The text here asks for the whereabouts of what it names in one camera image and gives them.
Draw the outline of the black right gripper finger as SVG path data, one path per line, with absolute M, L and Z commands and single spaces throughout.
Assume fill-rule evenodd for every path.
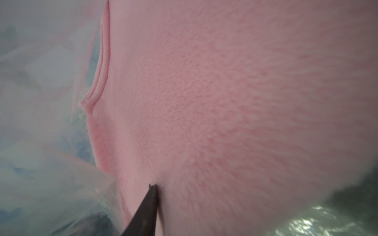
M 158 204 L 158 186 L 150 185 L 142 203 L 121 236 L 155 236 Z

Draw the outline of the clear plastic vacuum bag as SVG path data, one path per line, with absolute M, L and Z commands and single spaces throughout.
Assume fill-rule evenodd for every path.
M 105 1 L 1 1 L 1 235 L 119 236 L 114 178 L 79 103 Z

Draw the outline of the pink fleece blanket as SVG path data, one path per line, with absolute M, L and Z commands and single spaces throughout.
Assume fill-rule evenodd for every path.
M 377 1 L 109 1 L 82 100 L 129 223 L 259 236 L 378 158 Z

